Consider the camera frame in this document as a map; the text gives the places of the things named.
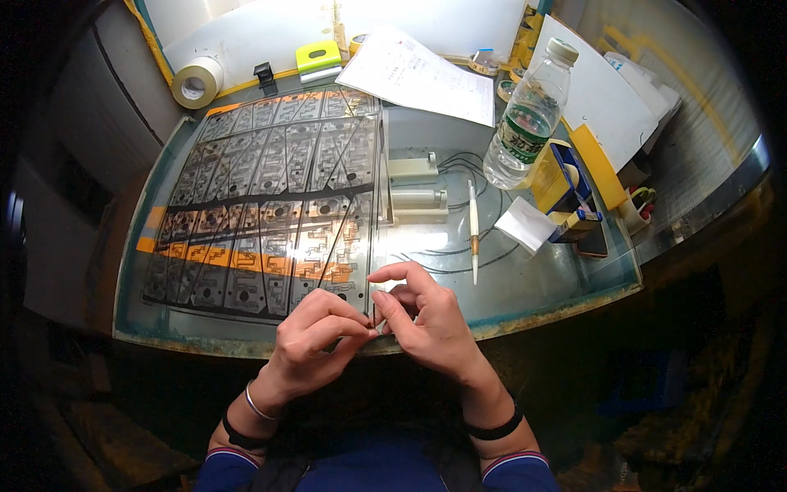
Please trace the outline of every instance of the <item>pen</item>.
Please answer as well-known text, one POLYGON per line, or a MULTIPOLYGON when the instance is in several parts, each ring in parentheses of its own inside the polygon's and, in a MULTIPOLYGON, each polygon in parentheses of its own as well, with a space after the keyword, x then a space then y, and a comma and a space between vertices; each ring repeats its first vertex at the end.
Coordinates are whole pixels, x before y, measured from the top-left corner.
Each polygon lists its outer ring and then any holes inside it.
POLYGON ((470 251, 473 254, 473 285, 478 285, 478 206, 475 204, 475 187, 467 180, 470 188, 470 251))

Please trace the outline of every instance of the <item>silver bracelet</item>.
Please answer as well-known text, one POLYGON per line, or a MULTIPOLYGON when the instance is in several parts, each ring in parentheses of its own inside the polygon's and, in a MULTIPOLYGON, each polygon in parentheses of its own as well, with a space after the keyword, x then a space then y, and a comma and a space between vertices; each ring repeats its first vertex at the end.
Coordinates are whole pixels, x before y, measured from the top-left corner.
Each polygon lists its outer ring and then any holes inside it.
POLYGON ((251 401, 251 395, 249 394, 249 386, 251 386, 252 381, 254 381, 254 379, 250 379, 249 382, 246 383, 246 391, 245 391, 245 393, 246 393, 246 401, 249 402, 249 406, 251 407, 252 410, 254 410, 254 413, 256 413, 257 415, 261 416, 262 418, 264 418, 266 420, 278 420, 278 419, 275 419, 275 418, 273 418, 271 416, 267 416, 264 413, 260 412, 260 410, 254 405, 254 402, 251 401))

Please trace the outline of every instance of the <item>black wristband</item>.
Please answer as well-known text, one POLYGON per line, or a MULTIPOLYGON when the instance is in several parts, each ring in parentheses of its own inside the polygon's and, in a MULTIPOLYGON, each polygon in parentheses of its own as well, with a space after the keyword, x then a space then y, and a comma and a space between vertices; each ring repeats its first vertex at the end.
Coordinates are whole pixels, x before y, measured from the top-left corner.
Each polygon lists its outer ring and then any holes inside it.
POLYGON ((511 434, 517 427, 519 427, 519 423, 522 422, 522 418, 524 417, 522 412, 519 411, 519 406, 517 406, 516 398, 514 398, 513 394, 511 394, 511 399, 514 401, 514 416, 511 417, 508 422, 499 427, 495 427, 494 429, 482 429, 465 422, 464 426, 467 428, 467 433, 476 439, 481 439, 482 441, 496 441, 511 434))
POLYGON ((230 444, 241 446, 243 449, 263 449, 268 445, 268 439, 250 438, 241 434, 232 428, 227 420, 227 412, 221 417, 221 423, 224 425, 224 430, 230 436, 230 444))

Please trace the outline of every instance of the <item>forearm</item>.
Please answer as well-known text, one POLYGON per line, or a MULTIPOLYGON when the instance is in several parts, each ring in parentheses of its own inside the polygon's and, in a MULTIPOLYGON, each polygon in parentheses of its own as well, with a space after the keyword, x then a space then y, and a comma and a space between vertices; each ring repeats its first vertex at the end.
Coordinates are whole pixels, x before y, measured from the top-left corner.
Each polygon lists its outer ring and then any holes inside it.
MULTIPOLYGON (((254 405, 266 416, 278 418, 286 400, 278 394, 275 388, 266 381, 264 370, 259 377, 249 385, 249 395, 254 405)), ((245 393, 241 393, 227 408, 227 421, 239 434, 248 438, 268 439, 274 435, 278 420, 265 419, 251 408, 246 400, 245 393)), ((264 461, 264 449, 244 449, 230 443, 229 435, 224 430, 224 425, 219 422, 216 430, 211 435, 208 451, 217 447, 231 447, 251 455, 257 463, 264 461)))
MULTIPOLYGON (((462 384, 462 413, 464 421, 474 427, 494 429, 506 424, 514 415, 514 401, 508 394, 497 373, 483 357, 475 363, 471 377, 462 384)), ((473 445, 481 457, 481 468, 510 453, 539 451, 538 443, 527 420, 522 418, 519 426, 509 435, 483 441, 471 436, 473 445)))

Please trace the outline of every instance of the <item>bottle cap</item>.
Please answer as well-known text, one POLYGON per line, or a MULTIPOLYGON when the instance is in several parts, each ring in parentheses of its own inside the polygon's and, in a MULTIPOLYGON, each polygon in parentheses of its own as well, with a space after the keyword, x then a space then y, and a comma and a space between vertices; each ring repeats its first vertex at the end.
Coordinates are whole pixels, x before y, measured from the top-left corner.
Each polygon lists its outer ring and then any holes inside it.
POLYGON ((569 65, 573 65, 579 58, 579 52, 572 45, 558 38, 549 39, 546 53, 550 56, 563 58, 569 65))

